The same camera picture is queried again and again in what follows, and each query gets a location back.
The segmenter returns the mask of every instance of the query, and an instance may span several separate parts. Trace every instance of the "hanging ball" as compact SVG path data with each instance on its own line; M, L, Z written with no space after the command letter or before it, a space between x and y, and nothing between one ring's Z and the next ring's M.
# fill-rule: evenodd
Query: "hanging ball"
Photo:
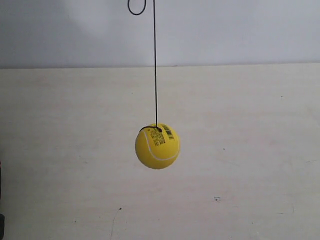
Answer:
M143 127L135 139L135 153L142 164L151 169L170 166L180 153L177 133L163 123Z

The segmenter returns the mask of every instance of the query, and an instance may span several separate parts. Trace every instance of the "string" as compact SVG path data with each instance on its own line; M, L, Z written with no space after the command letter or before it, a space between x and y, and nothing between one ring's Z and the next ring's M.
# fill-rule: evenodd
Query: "string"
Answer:
M141 15L147 6L147 0L144 0L143 8L140 12L135 13L131 10L130 0L127 1L128 10L135 16ZM162 132L158 127L158 91L157 91L157 45L156 45L156 0L153 0L153 43L154 43L154 97L155 97L155 127Z

